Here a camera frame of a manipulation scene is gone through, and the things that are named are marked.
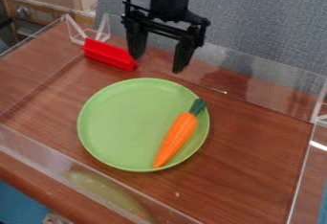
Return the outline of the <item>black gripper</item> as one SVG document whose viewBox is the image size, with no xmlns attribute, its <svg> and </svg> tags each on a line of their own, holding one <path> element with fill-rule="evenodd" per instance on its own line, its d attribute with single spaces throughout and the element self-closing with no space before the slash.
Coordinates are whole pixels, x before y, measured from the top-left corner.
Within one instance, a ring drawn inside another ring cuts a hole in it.
<svg viewBox="0 0 327 224">
<path fill-rule="evenodd" d="M 173 72 L 185 70 L 194 51 L 205 44 L 210 20 L 183 8 L 173 17 L 154 11 L 137 0 L 125 0 L 122 23 L 127 30 L 129 50 L 134 59 L 146 51 L 149 34 L 158 34 L 179 41 L 175 47 Z"/>
</svg>

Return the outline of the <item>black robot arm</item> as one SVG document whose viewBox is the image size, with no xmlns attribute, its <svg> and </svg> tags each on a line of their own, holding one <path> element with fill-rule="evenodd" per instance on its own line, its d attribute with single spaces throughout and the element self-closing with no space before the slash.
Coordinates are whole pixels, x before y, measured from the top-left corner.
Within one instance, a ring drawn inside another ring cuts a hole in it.
<svg viewBox="0 0 327 224">
<path fill-rule="evenodd" d="M 205 45 L 211 22 L 189 9 L 190 0 L 151 0 L 149 6 L 135 0 L 125 0 L 122 23 L 126 27 L 130 54 L 141 59 L 147 47 L 149 33 L 178 40 L 173 72 L 181 73 L 189 66 L 194 51 Z"/>
</svg>

